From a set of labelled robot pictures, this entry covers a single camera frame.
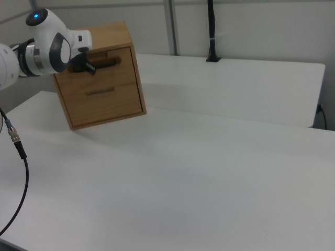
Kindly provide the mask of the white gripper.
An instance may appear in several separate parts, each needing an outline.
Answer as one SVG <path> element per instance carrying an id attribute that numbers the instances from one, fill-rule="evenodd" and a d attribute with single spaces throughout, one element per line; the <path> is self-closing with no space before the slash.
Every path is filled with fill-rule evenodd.
<path id="1" fill-rule="evenodd" d="M 93 47 L 92 36 L 88 30 L 68 30 L 68 42 L 70 44 L 70 65 L 82 66 L 89 74 L 96 74 L 96 67 L 86 58 L 86 51 Z"/>

